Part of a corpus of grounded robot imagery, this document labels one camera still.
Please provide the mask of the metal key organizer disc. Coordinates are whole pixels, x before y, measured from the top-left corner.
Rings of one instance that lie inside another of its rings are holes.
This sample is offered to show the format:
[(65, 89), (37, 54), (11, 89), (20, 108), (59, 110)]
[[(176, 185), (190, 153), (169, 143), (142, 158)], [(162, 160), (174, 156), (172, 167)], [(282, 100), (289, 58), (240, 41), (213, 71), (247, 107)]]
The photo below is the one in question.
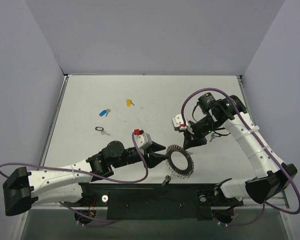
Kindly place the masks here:
[(192, 152), (185, 150), (183, 147), (172, 144), (166, 149), (166, 165), (171, 172), (171, 176), (188, 179), (194, 173), (194, 161)]

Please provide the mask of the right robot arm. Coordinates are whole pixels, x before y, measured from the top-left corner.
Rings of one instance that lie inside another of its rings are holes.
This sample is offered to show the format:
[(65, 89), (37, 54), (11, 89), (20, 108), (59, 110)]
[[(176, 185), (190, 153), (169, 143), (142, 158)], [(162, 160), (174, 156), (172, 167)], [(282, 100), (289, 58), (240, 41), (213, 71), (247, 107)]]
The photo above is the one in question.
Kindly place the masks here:
[(238, 143), (255, 173), (252, 179), (227, 179), (216, 186), (214, 201), (226, 204), (234, 197), (249, 197), (258, 204), (282, 192), (298, 170), (286, 164), (267, 144), (242, 101), (235, 95), (216, 100), (211, 93), (197, 101), (204, 118), (188, 121), (183, 114), (176, 118), (175, 130), (183, 132), (183, 148), (190, 149), (207, 144), (206, 136), (218, 128), (225, 128)]

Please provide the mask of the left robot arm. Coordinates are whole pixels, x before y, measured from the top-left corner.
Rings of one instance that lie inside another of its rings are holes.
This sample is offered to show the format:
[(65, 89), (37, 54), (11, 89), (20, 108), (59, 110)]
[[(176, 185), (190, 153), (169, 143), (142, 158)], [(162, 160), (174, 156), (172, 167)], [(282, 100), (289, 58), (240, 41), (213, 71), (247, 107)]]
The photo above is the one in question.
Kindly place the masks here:
[(93, 200), (93, 193), (81, 188), (81, 183), (108, 180), (114, 174), (114, 168), (138, 162), (142, 162), (146, 170), (154, 168), (167, 159), (166, 155), (159, 153), (165, 149), (154, 141), (125, 148), (115, 140), (99, 153), (72, 165), (35, 170), (20, 166), (2, 185), (5, 215), (16, 216), (34, 205), (52, 202), (78, 202), (87, 206)]

